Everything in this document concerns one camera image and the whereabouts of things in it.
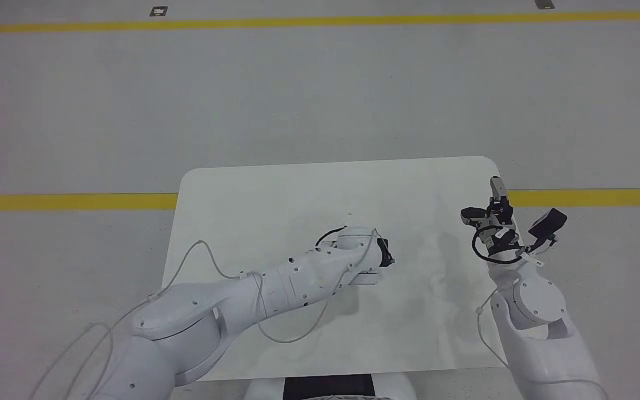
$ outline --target white table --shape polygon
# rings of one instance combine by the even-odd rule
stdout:
[[[376,227],[396,263],[375,286],[334,297],[315,332],[276,344],[256,327],[204,380],[253,379],[499,366],[482,345],[475,308],[495,288],[470,248],[460,209],[485,207],[484,157],[196,169],[182,179],[163,284],[187,248],[204,239],[223,270],[262,270],[302,253],[343,225]],[[176,282],[222,279],[194,249]],[[264,323],[272,335],[304,332],[322,304]],[[483,333],[500,348],[490,316]]]

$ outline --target gray floor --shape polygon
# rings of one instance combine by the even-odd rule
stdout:
[[[147,20],[152,5],[3,2],[0,23]],[[536,11],[532,0],[169,6],[169,19]],[[512,188],[640,187],[637,48],[637,22],[0,34],[0,193],[175,192],[203,166],[460,155],[492,158]],[[637,398],[640,209],[564,211],[544,273],[610,398]],[[541,212],[516,216],[527,226]],[[159,287],[171,222],[0,213],[0,397],[24,398],[88,322],[113,321]],[[421,399],[519,398],[504,369],[410,378]],[[195,383],[174,398],[236,399],[246,384]]]

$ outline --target yellow line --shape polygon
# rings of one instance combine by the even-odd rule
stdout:
[[[0,211],[175,210],[177,193],[82,193],[0,196]]]
[[[0,33],[97,32],[185,29],[283,28],[362,25],[504,24],[640,21],[640,11],[553,12],[535,14],[452,14],[295,17],[213,20],[111,21],[0,25]]]
[[[510,190],[515,207],[640,206],[640,189]]]
[[[510,190],[514,207],[640,206],[640,189]],[[0,195],[0,211],[175,210],[177,193]]]

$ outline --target cable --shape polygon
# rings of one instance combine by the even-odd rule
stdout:
[[[478,240],[478,238],[480,237],[480,234],[484,231],[488,231],[489,229],[497,229],[496,226],[494,225],[489,225],[489,226],[485,226],[484,228],[480,228],[478,230],[476,230],[476,232],[473,234],[473,239],[471,239],[471,248],[473,249],[473,252],[476,253],[476,256],[478,256],[479,258],[488,261],[488,262],[492,262],[494,264],[515,264],[518,261],[522,260],[522,257],[517,256],[516,258],[512,259],[512,260],[497,260],[495,258],[490,258],[490,257],[486,257],[483,256],[482,254],[480,254],[480,252],[478,251],[478,248],[476,247],[476,240]]]
[[[513,286],[517,285],[518,282],[516,281],[515,283],[513,283],[511,286],[507,287],[506,289],[510,289]],[[502,365],[504,365],[510,372],[512,375],[514,375],[515,377],[522,379],[525,382],[529,382],[532,383],[534,385],[556,385],[556,384],[560,384],[560,383],[589,383],[591,385],[595,385],[598,387],[598,389],[600,389],[600,391],[603,394],[603,397],[605,400],[609,400],[609,395],[607,394],[607,391],[604,389],[604,387],[602,387],[601,384],[599,384],[596,381],[592,381],[590,379],[580,379],[580,378],[576,378],[576,379],[560,379],[560,380],[555,380],[555,381],[536,381],[536,380],[532,380],[529,378],[525,378],[524,376],[520,375],[519,373],[515,372],[513,369],[511,369],[511,367],[509,366],[509,364],[507,364],[507,362],[505,360],[502,359],[502,357],[500,357],[498,355],[498,353],[491,347],[489,346],[489,344],[484,340],[484,337],[482,336],[482,329],[480,328],[480,315],[482,314],[482,312],[484,311],[484,306],[489,302],[489,300],[491,299],[491,297],[493,297],[493,295],[498,292],[498,289],[496,288],[493,292],[491,292],[491,294],[486,298],[486,300],[482,303],[482,305],[480,307],[476,308],[476,325],[478,327],[478,335],[480,336],[480,340],[482,341],[482,343],[487,347],[487,349],[489,349],[489,351],[491,351],[493,353],[494,356],[496,356],[496,358],[502,363]]]
[[[327,236],[331,235],[332,233],[340,232],[341,230],[343,230],[346,227],[347,226],[345,225],[342,228],[332,229],[329,232],[325,233],[324,235],[320,236],[320,239],[318,239],[318,241],[316,242],[316,246],[319,245],[320,242],[322,242],[322,239],[326,238]]]
[[[84,359],[84,361],[82,362],[82,364],[80,365],[80,367],[78,368],[78,371],[76,372],[76,374],[74,375],[71,383],[69,384],[69,386],[67,387],[67,391],[65,393],[64,396],[64,400],[68,400],[69,396],[71,394],[71,391],[73,390],[73,386],[75,385],[78,377],[80,376],[80,373],[83,371],[84,367],[86,366],[86,364],[89,362],[89,359],[91,359],[91,357],[95,354],[95,352],[97,351],[98,347],[100,346],[100,344],[102,344],[102,342],[104,341],[104,339],[106,337],[109,337],[109,342],[110,342],[110,346],[109,346],[109,355],[107,357],[107,362],[104,364],[104,366],[102,367],[102,370],[100,372],[100,375],[98,377],[98,379],[96,380],[95,385],[93,386],[93,388],[91,389],[91,391],[89,392],[89,394],[85,397],[85,400],[89,400],[91,399],[91,397],[93,397],[93,395],[95,394],[95,392],[98,389],[98,386],[100,385],[100,382],[102,381],[102,379],[104,378],[107,369],[109,367],[109,362],[111,361],[111,357],[113,356],[113,330],[126,318],[128,317],[131,313],[133,313],[134,311],[136,311],[138,308],[142,307],[143,305],[150,303],[154,300],[156,300],[157,298],[159,298],[160,296],[162,296],[168,289],[169,287],[171,287],[171,285],[173,284],[173,282],[176,280],[176,278],[178,277],[178,274],[180,273],[180,271],[182,270],[182,267],[184,266],[185,261],[187,260],[187,257],[189,256],[189,254],[191,253],[191,250],[193,250],[194,247],[196,247],[199,244],[204,244],[204,246],[207,248],[207,251],[209,253],[209,256],[211,257],[211,261],[213,263],[213,266],[215,267],[216,271],[223,276],[224,278],[227,279],[240,279],[239,276],[229,276],[226,275],[224,272],[222,272],[220,270],[220,267],[218,267],[218,263],[215,260],[215,257],[213,256],[213,252],[211,251],[211,248],[209,247],[209,244],[207,244],[207,242],[205,242],[204,240],[198,240],[197,242],[195,242],[194,244],[191,245],[191,247],[189,247],[189,249],[187,250],[187,252],[185,253],[184,257],[182,258],[182,261],[180,261],[180,264],[178,265],[178,269],[176,270],[176,272],[173,274],[173,276],[171,277],[171,279],[169,280],[169,283],[162,288],[157,294],[152,294],[150,296],[148,296],[143,302],[141,302],[140,304],[138,304],[137,306],[133,307],[132,309],[130,309],[129,311],[127,311],[126,313],[124,313],[120,318],[118,318],[118,320],[111,326],[109,327],[109,325],[107,325],[105,322],[97,322],[97,323],[92,323],[90,324],[87,328],[85,328],[85,330],[78,335],[78,337],[76,337],[71,343],[69,343],[67,345],[67,347],[65,347],[65,349],[56,357],[56,359],[53,361],[53,363],[51,363],[51,365],[49,365],[49,367],[45,370],[44,374],[42,374],[42,376],[40,377],[40,379],[38,380],[38,382],[36,383],[36,385],[34,386],[34,388],[31,390],[31,393],[29,394],[29,400],[33,400],[33,398],[35,397],[35,395],[38,393],[38,390],[40,389],[40,387],[42,386],[42,384],[44,383],[44,380],[47,378],[47,376],[49,376],[49,374],[51,373],[51,371],[53,370],[53,368],[60,362],[60,360],[62,359],[62,357],[64,357],[65,354],[67,354],[69,352],[69,350],[71,350],[73,348],[73,346],[75,346],[75,344],[82,339],[85,335],[87,335],[91,330],[93,330],[93,328],[95,328],[96,326],[102,326],[104,327],[107,332],[102,336],[102,338],[100,338],[100,340],[98,341],[98,343],[93,347],[93,349],[91,349],[91,352],[89,353],[89,355]]]
[[[340,275],[340,278],[338,278],[338,282],[336,283],[336,285],[334,286],[333,290],[331,291],[332,293],[334,293],[336,290],[338,290],[338,287],[340,286],[340,281],[342,281],[342,278],[344,277],[344,275],[347,272],[349,272],[349,270],[345,269],[344,272],[342,273],[342,275]],[[329,302],[333,298],[333,296],[329,297],[325,301],[324,307],[322,307],[322,311],[320,311],[320,314],[318,315],[318,318],[316,319],[316,322],[314,322],[313,325],[311,325],[311,328],[309,328],[309,330],[307,330],[305,333],[303,333],[302,335],[300,335],[300,336],[298,336],[296,338],[293,338],[293,339],[278,339],[278,338],[275,338],[275,337],[269,335],[267,332],[265,332],[264,328],[260,324],[260,317],[258,316],[258,312],[260,310],[260,299],[262,298],[262,284],[263,284],[264,280],[262,279],[262,274],[259,274],[257,272],[251,272],[251,274],[260,277],[260,286],[258,288],[258,298],[257,298],[257,301],[256,301],[256,313],[255,313],[256,325],[258,325],[258,329],[260,330],[260,332],[267,339],[269,339],[269,340],[271,340],[273,342],[276,342],[276,343],[282,343],[282,344],[294,343],[294,342],[297,342],[298,340],[302,340],[305,337],[309,336],[309,334],[311,334],[311,332],[313,332],[314,329],[316,329],[316,327],[320,323],[320,320],[322,319],[322,316],[324,315],[324,312],[327,311],[327,307],[329,306]]]
[[[327,232],[326,234],[324,234],[319,240],[318,243],[320,243],[322,241],[322,239],[324,239],[325,237],[327,237],[328,235],[338,232],[342,229],[346,228],[346,226],[339,228],[339,229],[334,229],[332,231]],[[364,260],[365,256],[367,255],[367,253],[369,252],[369,248],[371,247],[371,243],[373,242],[373,238],[374,235],[378,235],[380,236],[380,234],[378,233],[377,229],[373,229],[371,231],[371,238],[369,239],[369,243],[367,244],[367,247],[362,255],[362,257],[360,258],[360,260],[356,263],[356,267],[358,265],[360,265],[360,263],[362,263],[362,261]],[[89,391],[89,394],[85,397],[85,400],[89,400],[93,397],[93,395],[96,393],[96,391],[98,390],[98,387],[100,386],[100,382],[102,382],[107,369],[109,367],[109,363],[111,361],[111,358],[113,357],[113,330],[126,318],[128,317],[131,313],[133,313],[134,311],[136,311],[137,309],[139,309],[140,307],[144,306],[145,304],[148,304],[152,301],[155,301],[156,299],[158,299],[160,296],[162,296],[173,284],[173,282],[176,280],[176,278],[178,277],[178,274],[180,273],[180,271],[182,271],[182,267],[184,266],[185,261],[187,260],[187,257],[189,256],[189,254],[191,253],[191,251],[199,244],[203,244],[206,249],[207,252],[209,253],[209,257],[211,258],[211,262],[213,263],[214,268],[216,269],[216,271],[220,274],[220,276],[226,278],[226,279],[240,279],[240,276],[230,276],[225,274],[224,272],[222,272],[222,270],[220,269],[220,267],[218,266],[218,263],[216,262],[215,257],[213,256],[213,252],[211,251],[211,247],[209,247],[209,244],[207,242],[205,242],[204,240],[198,240],[196,241],[194,244],[191,245],[191,247],[189,247],[189,249],[187,249],[184,257],[182,258],[182,261],[180,261],[180,264],[178,265],[178,269],[176,270],[176,272],[173,274],[173,276],[171,277],[171,279],[169,280],[169,283],[162,288],[157,294],[152,294],[150,296],[147,296],[147,298],[142,301],[140,304],[136,305],[135,307],[133,307],[132,309],[130,309],[129,311],[127,311],[126,313],[124,313],[120,318],[118,318],[118,320],[111,326],[109,327],[109,325],[107,325],[105,322],[97,322],[97,323],[91,323],[89,326],[87,326],[85,328],[85,330],[78,335],[73,341],[71,341],[71,343],[69,343],[62,352],[60,352],[60,354],[56,357],[56,359],[53,361],[53,363],[51,363],[51,365],[49,365],[49,367],[47,367],[47,369],[45,370],[44,374],[42,374],[42,376],[40,377],[40,379],[38,379],[38,382],[36,383],[36,385],[33,387],[33,389],[31,390],[31,393],[29,394],[29,400],[33,400],[35,395],[38,393],[38,390],[40,389],[40,387],[42,386],[42,384],[44,383],[45,379],[49,376],[49,374],[51,373],[51,371],[53,370],[53,368],[55,368],[55,366],[60,362],[60,360],[62,360],[62,358],[65,356],[65,354],[67,354],[72,348],[73,346],[76,345],[76,343],[82,339],[85,335],[87,335],[90,331],[92,331],[95,327],[97,326],[101,326],[103,328],[106,329],[105,334],[102,336],[102,338],[100,338],[100,340],[98,341],[98,343],[93,347],[93,349],[91,349],[91,351],[89,352],[89,354],[87,355],[87,357],[83,360],[82,364],[80,365],[80,367],[78,368],[78,370],[76,371],[73,379],[71,380],[71,383],[68,385],[65,396],[64,396],[64,400],[68,400],[69,396],[71,395],[71,391],[73,390],[73,387],[76,383],[76,381],[78,380],[78,377],[80,376],[80,374],[82,373],[82,371],[84,370],[84,368],[86,367],[87,363],[89,362],[89,360],[91,359],[91,357],[95,354],[95,352],[97,351],[98,347],[102,344],[102,342],[104,341],[105,338],[109,338],[109,355],[107,356],[107,361],[104,363],[102,370],[100,371],[100,374],[98,376],[98,378],[96,379],[96,383],[94,384],[94,386],[92,387],[91,391]],[[338,282],[336,284],[336,286],[334,287],[332,292],[335,292],[339,285],[340,282],[342,281],[342,278],[344,277],[344,275],[349,271],[349,269],[346,269],[342,275],[340,275],[340,278],[338,279]],[[262,334],[267,337],[270,340],[273,340],[276,343],[293,343],[296,342],[298,340],[303,339],[304,337],[308,336],[320,323],[320,320],[322,319],[322,316],[324,315],[327,306],[329,305],[329,301],[331,300],[331,297],[329,297],[329,299],[327,299],[326,304],[324,305],[324,308],[322,309],[322,312],[320,313],[318,319],[316,320],[316,322],[313,324],[313,326],[311,327],[311,329],[309,331],[307,331],[304,335],[297,337],[295,339],[291,339],[291,340],[280,340],[277,338],[274,338],[272,336],[270,336],[269,334],[267,334],[262,326],[260,325],[260,321],[259,321],[259,317],[258,317],[258,310],[259,310],[259,304],[260,304],[260,299],[262,298],[262,285],[263,285],[263,280],[262,280],[262,274],[255,272],[255,271],[251,271],[248,274],[252,274],[252,275],[256,275],[260,277],[260,285],[258,288],[258,297],[257,297],[257,301],[256,301],[256,323],[258,325],[258,328],[260,329],[260,332],[262,332]]]
[[[346,228],[346,226],[343,227],[343,228],[340,228],[340,229],[334,229],[333,231],[329,231],[327,234],[323,235],[318,240],[318,243],[320,243],[322,241],[322,239],[327,237],[329,234],[338,232],[338,231],[340,231],[340,230],[342,230],[344,228]],[[371,243],[373,242],[373,238],[376,235],[381,237],[380,234],[378,233],[378,230],[377,229],[373,229],[371,231],[371,237],[369,238],[369,243],[367,243],[367,247],[365,248],[364,252],[362,253],[362,257],[360,257],[358,262],[354,265],[353,269],[357,268],[362,263],[362,261],[364,261],[364,258],[367,256],[367,253],[369,253],[369,248],[371,247]],[[336,285],[333,287],[333,290],[331,291],[332,293],[335,293],[338,290],[338,288],[340,287],[340,282],[342,282],[342,278],[346,275],[347,272],[349,272],[348,268],[345,269],[344,272],[342,272],[342,275],[340,275],[340,278],[338,278],[338,281],[336,282]],[[259,317],[260,300],[262,299],[262,285],[264,283],[264,280],[262,279],[262,274],[260,274],[258,272],[254,272],[254,271],[250,272],[250,274],[253,274],[253,275],[256,275],[256,276],[260,277],[260,285],[258,286],[258,297],[256,299],[256,313],[255,313],[256,325],[258,325],[258,329],[260,330],[260,332],[267,339],[270,339],[271,341],[274,341],[276,343],[282,343],[282,344],[294,343],[294,342],[297,342],[298,340],[302,340],[305,337],[309,336],[309,334],[311,334],[311,332],[313,332],[313,330],[316,329],[316,327],[320,323],[320,320],[322,319],[322,316],[324,315],[324,312],[327,311],[327,307],[329,306],[329,302],[333,298],[333,296],[331,296],[325,301],[324,307],[322,307],[322,311],[320,311],[320,314],[318,315],[318,318],[316,319],[316,322],[314,322],[313,325],[311,326],[311,328],[309,330],[307,330],[305,333],[303,333],[302,335],[300,335],[300,336],[298,336],[296,338],[293,338],[293,339],[278,339],[278,338],[274,338],[273,336],[271,336],[267,332],[265,332],[264,328],[260,324],[260,317]]]

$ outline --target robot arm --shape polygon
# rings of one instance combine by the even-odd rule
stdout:
[[[555,231],[566,216],[552,209],[529,232],[536,237],[523,246],[513,222],[513,208],[498,177],[491,179],[493,197],[487,209],[466,208],[462,221],[476,229],[486,246],[489,275],[497,285],[490,300],[508,367],[527,400],[606,398],[589,350],[569,317],[562,292],[538,273],[543,263],[532,257],[546,241],[555,243]],[[546,325],[546,339],[527,336],[525,329]]]
[[[387,240],[376,235],[349,227],[336,242],[260,273],[171,286],[133,315],[132,337],[110,360],[94,398],[168,399],[175,386],[211,370],[252,325],[329,299],[347,285],[375,284],[379,268],[394,262]],[[90,393],[84,388],[78,398]]]

